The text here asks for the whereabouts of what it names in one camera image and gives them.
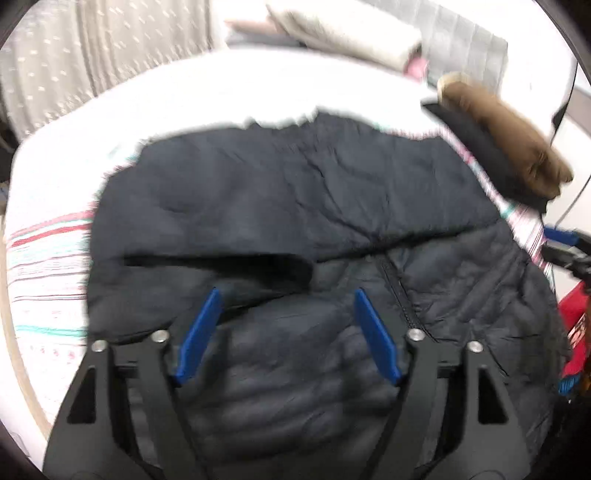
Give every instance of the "brown stuffed toy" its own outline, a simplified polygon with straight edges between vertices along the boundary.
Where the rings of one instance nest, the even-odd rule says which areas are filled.
[[[531,190],[548,199],[560,195],[560,184],[573,180],[568,164],[526,120],[484,87],[458,74],[437,85],[440,103],[459,107],[489,131]]]

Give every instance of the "black cable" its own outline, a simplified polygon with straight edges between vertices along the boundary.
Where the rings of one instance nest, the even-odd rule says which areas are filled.
[[[558,220],[556,220],[556,223],[554,224],[554,226],[559,226],[562,223],[562,221],[566,218],[566,216],[573,209],[574,204],[579,201],[579,199],[581,198],[581,195],[583,194],[585,188],[587,188],[587,185],[589,185],[589,182],[590,181],[591,181],[591,175],[589,175],[589,178],[587,178],[587,181],[585,182],[585,185],[583,185],[583,188],[577,194],[577,196],[574,198],[574,200],[571,202],[571,204],[569,205],[569,207],[564,211],[564,213],[562,215],[560,215],[560,218]]]
[[[566,114],[566,110],[569,107],[570,98],[573,96],[574,84],[577,81],[577,68],[578,68],[578,66],[579,66],[579,62],[577,62],[577,61],[574,62],[573,83],[570,86],[569,97],[566,99],[565,103],[563,103],[563,106],[560,107],[558,109],[558,111],[554,114],[554,116],[552,117],[552,123],[554,124],[554,133],[552,134],[552,139],[550,140],[550,146],[552,146],[552,143],[554,142],[554,137],[556,137],[556,133],[558,133],[558,129],[560,128],[560,124],[562,124],[562,120],[564,119],[564,116]],[[559,114],[561,114],[560,115],[560,122],[558,122],[558,125],[556,125],[554,123],[554,119]]]
[[[568,98],[568,100],[566,100],[566,104],[565,104],[566,106],[569,105],[570,98],[573,96],[574,84],[575,84],[575,82],[577,80],[577,67],[578,67],[578,65],[579,64],[577,62],[575,62],[575,64],[574,64],[574,75],[573,75],[573,84],[570,87],[569,98]],[[558,128],[556,128],[554,130],[554,135],[552,135],[552,140],[550,140],[550,146],[552,146],[552,144],[554,143],[554,138],[556,137],[556,134],[557,133],[558,133]],[[562,223],[562,221],[566,218],[566,216],[574,208],[574,205],[579,201],[579,199],[581,198],[581,195],[583,194],[583,191],[585,190],[585,188],[587,187],[587,185],[589,184],[590,181],[591,181],[591,175],[589,175],[589,178],[587,179],[587,181],[583,185],[583,188],[581,188],[581,190],[579,191],[579,193],[577,194],[577,196],[574,198],[574,200],[571,202],[571,204],[568,206],[568,208],[563,212],[563,214],[559,217],[559,219],[556,220],[556,223],[554,224],[555,227],[558,227],[559,224]]]

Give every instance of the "red object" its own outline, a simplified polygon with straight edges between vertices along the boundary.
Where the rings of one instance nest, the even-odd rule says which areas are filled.
[[[564,366],[562,372],[564,377],[581,373],[587,358],[587,344],[585,341],[587,325],[585,309],[587,308],[587,301],[588,297],[584,293],[584,283],[580,282],[558,304],[564,326],[569,333],[570,345],[573,348],[573,358]]]

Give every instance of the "jacket zipper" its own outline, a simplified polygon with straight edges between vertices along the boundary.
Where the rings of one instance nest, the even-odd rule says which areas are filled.
[[[385,255],[381,255],[379,263],[382,271],[384,272],[386,282],[388,283],[390,290],[394,294],[396,302],[398,303],[400,309],[402,310],[402,313],[404,314],[404,319],[406,320],[407,327],[409,329],[418,328],[437,342],[437,340],[429,333],[429,331],[418,319],[418,316],[415,313],[413,306],[410,303],[410,300],[408,299],[408,295],[404,290],[404,286],[402,286],[402,283],[400,282],[400,275],[398,273],[398,270],[396,269],[396,266]]]

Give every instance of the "folded towel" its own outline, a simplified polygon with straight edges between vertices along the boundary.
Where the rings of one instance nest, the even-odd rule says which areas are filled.
[[[421,46],[420,30],[358,0],[275,0],[267,9],[281,28],[311,48],[398,72]]]

